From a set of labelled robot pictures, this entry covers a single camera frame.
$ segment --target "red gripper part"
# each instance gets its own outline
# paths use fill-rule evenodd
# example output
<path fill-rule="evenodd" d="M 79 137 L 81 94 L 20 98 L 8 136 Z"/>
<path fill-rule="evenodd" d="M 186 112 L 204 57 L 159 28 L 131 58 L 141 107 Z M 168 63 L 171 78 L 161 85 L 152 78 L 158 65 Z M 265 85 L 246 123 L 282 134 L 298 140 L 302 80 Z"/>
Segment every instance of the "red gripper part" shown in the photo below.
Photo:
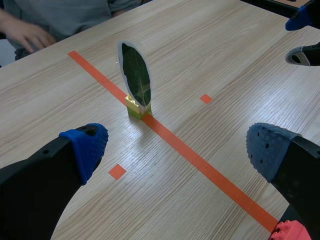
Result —
<path fill-rule="evenodd" d="M 311 240 L 306 228 L 298 221 L 280 222 L 269 240 Z"/>

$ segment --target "orange tape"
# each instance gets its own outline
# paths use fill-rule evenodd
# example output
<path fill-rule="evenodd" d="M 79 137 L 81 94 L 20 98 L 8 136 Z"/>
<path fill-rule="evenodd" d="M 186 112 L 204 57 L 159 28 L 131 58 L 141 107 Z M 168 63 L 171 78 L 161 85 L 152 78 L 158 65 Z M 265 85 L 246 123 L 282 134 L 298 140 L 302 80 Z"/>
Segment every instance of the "orange tape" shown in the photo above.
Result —
<path fill-rule="evenodd" d="M 113 96 L 115 96 L 121 103 L 126 105 L 126 94 L 117 87 L 112 81 L 106 78 L 87 60 L 85 60 L 79 53 L 72 51 L 68 55 L 78 63 L 84 70 L 86 70 L 95 80 L 97 80 L 105 89 L 107 89 Z"/>
<path fill-rule="evenodd" d="M 119 89 L 114 83 L 112 83 L 107 77 L 105 77 L 77 52 L 72 51 L 68 55 L 120 102 L 126 105 L 126 94 L 121 91 L 121 89 Z M 259 206 L 248 195 L 246 195 L 236 185 L 223 176 L 217 169 L 211 166 L 199 154 L 193 151 L 188 145 L 186 145 L 170 130 L 157 121 L 152 115 L 147 114 L 142 121 L 179 154 L 181 154 L 189 163 L 197 168 L 204 176 L 206 176 L 211 182 L 220 188 L 226 195 L 228 195 L 234 202 L 236 202 L 243 210 L 251 215 L 265 229 L 267 229 L 270 233 L 273 232 L 278 224 L 277 219 L 271 216 L 266 210 Z"/>

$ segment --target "hand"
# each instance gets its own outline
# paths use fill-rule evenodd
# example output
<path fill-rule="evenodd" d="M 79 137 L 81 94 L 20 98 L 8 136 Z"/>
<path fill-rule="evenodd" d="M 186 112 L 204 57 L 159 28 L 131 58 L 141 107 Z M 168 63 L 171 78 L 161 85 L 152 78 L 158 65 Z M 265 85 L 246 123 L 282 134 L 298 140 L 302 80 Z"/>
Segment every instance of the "hand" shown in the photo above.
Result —
<path fill-rule="evenodd" d="M 9 39 L 21 44 L 31 54 L 34 49 L 30 43 L 34 44 L 39 50 L 56 43 L 55 38 L 41 27 L 14 17 L 8 17 L 3 21 L 0 25 L 0 30 Z"/>
<path fill-rule="evenodd" d="M 116 17 L 116 16 L 119 16 L 121 14 L 124 14 L 126 11 L 123 11 L 123 10 L 120 10 L 120 11 L 116 11 L 114 14 L 113 14 L 113 17 Z"/>

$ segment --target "wooden table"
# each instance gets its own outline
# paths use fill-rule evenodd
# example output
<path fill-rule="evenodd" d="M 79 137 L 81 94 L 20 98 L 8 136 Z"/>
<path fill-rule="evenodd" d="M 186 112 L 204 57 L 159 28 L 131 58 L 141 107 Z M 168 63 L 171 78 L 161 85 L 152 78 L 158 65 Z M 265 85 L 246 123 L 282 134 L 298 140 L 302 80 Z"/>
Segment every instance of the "wooden table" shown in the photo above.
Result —
<path fill-rule="evenodd" d="M 109 130 L 101 165 L 71 200 L 59 240 L 266 240 L 270 233 L 77 64 L 76 51 L 125 93 L 117 43 L 135 43 L 152 74 L 153 117 L 279 219 L 284 198 L 254 170 L 246 131 L 275 124 L 319 144 L 317 67 L 288 65 L 317 29 L 239 0 L 154 0 L 0 69 L 0 167 L 62 131 Z M 200 100 L 204 94 L 212 101 Z M 115 180 L 108 172 L 121 165 Z"/>

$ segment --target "leaf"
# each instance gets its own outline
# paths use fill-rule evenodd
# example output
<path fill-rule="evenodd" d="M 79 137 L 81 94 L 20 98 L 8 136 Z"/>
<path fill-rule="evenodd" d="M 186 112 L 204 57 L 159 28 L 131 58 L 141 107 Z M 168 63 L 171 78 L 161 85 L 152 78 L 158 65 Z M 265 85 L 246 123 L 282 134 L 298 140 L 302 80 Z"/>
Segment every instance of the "leaf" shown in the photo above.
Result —
<path fill-rule="evenodd" d="M 131 97 L 139 104 L 144 111 L 151 101 L 150 76 L 147 65 L 131 43 L 121 42 L 118 46 L 119 61 L 123 78 Z"/>

